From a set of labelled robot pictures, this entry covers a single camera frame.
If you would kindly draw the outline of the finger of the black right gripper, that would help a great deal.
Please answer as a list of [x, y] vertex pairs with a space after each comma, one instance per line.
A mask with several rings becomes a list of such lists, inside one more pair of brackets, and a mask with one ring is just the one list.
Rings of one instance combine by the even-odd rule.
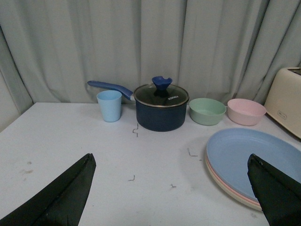
[[253, 156], [253, 192], [259, 202], [300, 202], [301, 184], [257, 155]]
[[270, 226], [301, 224], [301, 184], [255, 154], [249, 156], [248, 178]]

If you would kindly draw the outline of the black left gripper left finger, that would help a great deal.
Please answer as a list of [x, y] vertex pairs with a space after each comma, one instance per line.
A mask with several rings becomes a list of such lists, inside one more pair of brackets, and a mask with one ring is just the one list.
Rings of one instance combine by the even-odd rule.
[[62, 174], [27, 202], [1, 219], [0, 224], [2, 226], [35, 226], [35, 221], [41, 216], [51, 200], [55, 198], [55, 194], [59, 192]]

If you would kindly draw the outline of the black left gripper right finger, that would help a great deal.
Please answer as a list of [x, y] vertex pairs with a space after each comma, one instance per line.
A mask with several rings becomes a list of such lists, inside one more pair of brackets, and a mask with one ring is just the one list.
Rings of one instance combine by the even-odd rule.
[[77, 226], [85, 208], [94, 173], [94, 156], [85, 155], [62, 174], [59, 192], [35, 221], [36, 226]]

